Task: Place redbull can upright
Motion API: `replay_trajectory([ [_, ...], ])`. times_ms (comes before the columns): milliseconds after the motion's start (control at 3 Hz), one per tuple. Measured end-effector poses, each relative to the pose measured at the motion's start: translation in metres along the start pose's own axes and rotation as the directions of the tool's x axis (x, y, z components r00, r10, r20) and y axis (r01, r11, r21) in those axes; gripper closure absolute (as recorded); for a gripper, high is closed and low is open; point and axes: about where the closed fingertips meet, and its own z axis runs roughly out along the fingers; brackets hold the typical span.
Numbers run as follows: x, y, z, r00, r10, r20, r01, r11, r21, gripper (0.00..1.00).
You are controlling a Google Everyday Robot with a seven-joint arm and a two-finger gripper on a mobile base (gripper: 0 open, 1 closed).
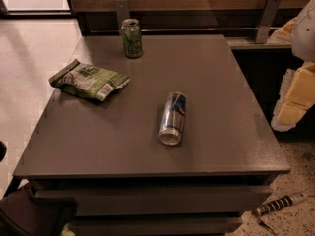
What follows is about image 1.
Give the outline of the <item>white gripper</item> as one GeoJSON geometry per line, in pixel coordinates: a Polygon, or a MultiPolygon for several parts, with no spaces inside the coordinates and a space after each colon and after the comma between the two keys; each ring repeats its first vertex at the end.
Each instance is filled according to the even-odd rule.
{"type": "Polygon", "coordinates": [[[294,56],[305,61],[296,71],[287,69],[281,83],[271,126],[286,132],[294,128],[315,104],[315,0],[274,31],[272,40],[291,43],[294,56]]]}

